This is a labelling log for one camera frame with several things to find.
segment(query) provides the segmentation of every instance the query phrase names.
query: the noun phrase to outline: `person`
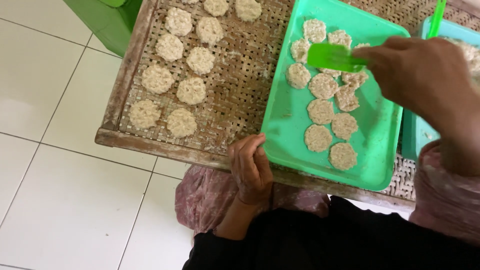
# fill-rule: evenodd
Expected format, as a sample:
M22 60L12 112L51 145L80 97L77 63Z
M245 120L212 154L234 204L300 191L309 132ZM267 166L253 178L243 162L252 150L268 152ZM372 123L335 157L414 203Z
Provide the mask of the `person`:
M176 190L177 218L195 230L184 270L480 269L480 96L463 53L391 37L353 54L441 135L420 153L409 220L273 184L265 135L250 135L228 148L231 174L192 166Z

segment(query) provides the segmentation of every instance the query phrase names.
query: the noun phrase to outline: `white tile floor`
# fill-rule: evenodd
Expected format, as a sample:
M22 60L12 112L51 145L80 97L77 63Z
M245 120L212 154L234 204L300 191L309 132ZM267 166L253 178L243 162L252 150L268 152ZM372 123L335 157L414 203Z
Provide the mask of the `white tile floor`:
M62 0L0 1L0 35L0 270L181 269L189 165L94 143L121 59Z

